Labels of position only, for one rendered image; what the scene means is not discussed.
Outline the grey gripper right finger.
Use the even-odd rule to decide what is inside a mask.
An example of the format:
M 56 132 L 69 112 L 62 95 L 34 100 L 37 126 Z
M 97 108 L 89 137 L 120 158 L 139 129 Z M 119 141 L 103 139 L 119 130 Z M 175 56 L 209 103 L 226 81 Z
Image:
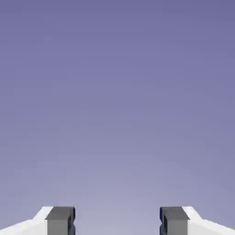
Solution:
M 160 207 L 159 235 L 235 235 L 235 229 L 203 219 L 192 206 Z

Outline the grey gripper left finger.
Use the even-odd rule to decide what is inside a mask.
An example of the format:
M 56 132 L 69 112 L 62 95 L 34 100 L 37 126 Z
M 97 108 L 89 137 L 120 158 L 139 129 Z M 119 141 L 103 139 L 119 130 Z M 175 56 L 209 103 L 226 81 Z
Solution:
M 76 235 L 72 206 L 43 206 L 28 220 L 0 229 L 0 235 Z

